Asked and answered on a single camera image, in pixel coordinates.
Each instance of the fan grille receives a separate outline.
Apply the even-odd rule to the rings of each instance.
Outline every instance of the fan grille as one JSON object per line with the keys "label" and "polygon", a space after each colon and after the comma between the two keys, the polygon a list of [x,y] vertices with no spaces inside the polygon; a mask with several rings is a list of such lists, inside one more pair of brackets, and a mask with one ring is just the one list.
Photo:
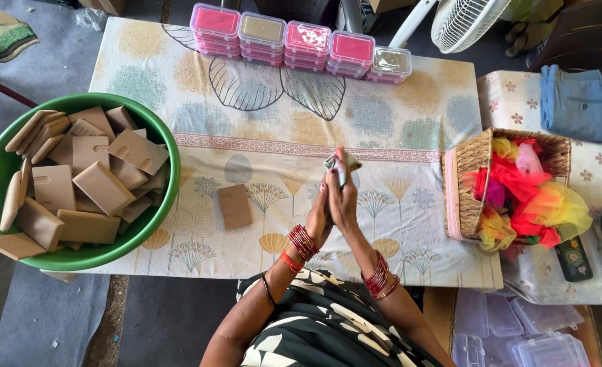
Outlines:
{"label": "fan grille", "polygon": [[460,52],[498,19],[510,0],[441,0],[432,23],[432,41],[444,54]]}

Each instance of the table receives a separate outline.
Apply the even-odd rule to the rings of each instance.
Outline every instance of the table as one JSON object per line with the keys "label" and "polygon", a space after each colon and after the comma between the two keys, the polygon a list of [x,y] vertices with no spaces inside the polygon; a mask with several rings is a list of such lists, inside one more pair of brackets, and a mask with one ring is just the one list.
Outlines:
{"label": "table", "polygon": [[[541,129],[540,74],[497,71],[478,79],[482,126],[538,131]],[[602,213],[602,144],[572,141],[569,186],[589,206],[591,216]],[[564,279],[554,249],[521,246],[515,261],[501,257],[504,281],[539,304],[602,304],[602,262],[593,230],[581,236],[593,278],[578,283]]]}
{"label": "table", "polygon": [[[110,18],[90,91],[134,99],[173,131],[178,196],[159,230],[130,254],[85,272],[247,278],[287,246],[345,145],[364,167],[358,222],[405,285],[498,289],[498,254],[446,238],[441,152],[480,133],[470,63],[412,58],[399,86],[204,57],[189,28]],[[224,230],[217,188],[246,184],[253,224]],[[333,230],[311,268],[360,281]]]}

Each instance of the black bracelet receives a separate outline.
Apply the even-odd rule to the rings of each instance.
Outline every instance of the black bracelet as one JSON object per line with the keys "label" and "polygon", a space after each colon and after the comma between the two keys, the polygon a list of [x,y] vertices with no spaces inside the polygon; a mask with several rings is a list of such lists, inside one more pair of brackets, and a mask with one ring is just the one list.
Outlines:
{"label": "black bracelet", "polygon": [[264,288],[265,288],[265,290],[267,290],[267,295],[269,296],[269,300],[270,300],[270,301],[272,301],[272,305],[273,305],[274,307],[276,307],[276,302],[274,302],[274,301],[273,301],[272,293],[270,293],[270,291],[269,291],[269,285],[267,284],[267,280],[264,278],[264,274],[265,274],[265,273],[266,273],[266,272],[263,272],[263,283],[264,283]]}

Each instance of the green plastic tub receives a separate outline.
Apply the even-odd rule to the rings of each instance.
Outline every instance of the green plastic tub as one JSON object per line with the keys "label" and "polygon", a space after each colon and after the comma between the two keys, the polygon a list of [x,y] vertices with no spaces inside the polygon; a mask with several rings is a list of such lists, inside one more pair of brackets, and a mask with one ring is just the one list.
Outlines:
{"label": "green plastic tub", "polygon": [[[106,93],[81,93],[52,99],[52,101],[31,109],[13,122],[0,136],[0,218],[7,187],[13,173],[20,169],[22,163],[22,158],[15,152],[7,153],[4,150],[12,137],[38,110],[57,110],[70,114],[95,106],[101,106],[104,110],[125,106],[136,125],[141,129],[147,129],[147,134],[152,142],[167,145],[172,171],[169,184],[164,192],[163,204],[159,207],[149,208],[129,226],[125,234],[117,236],[114,244],[97,247],[84,245],[78,251],[64,248],[21,260],[25,264],[52,271],[76,271],[110,263],[133,251],[149,238],[163,222],[175,201],[181,175],[181,161],[175,139],[165,123],[147,107],[131,99]],[[9,233],[18,232],[20,230],[16,226],[12,226],[9,231]]]}

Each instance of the electric fan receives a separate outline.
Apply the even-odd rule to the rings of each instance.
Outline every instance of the electric fan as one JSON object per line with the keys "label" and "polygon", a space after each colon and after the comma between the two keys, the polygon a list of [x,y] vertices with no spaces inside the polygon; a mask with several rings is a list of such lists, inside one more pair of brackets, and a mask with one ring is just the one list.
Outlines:
{"label": "electric fan", "polygon": [[[403,47],[437,0],[418,0],[389,44]],[[432,42],[444,54],[473,45],[498,19],[510,0],[441,0],[432,23]]]}

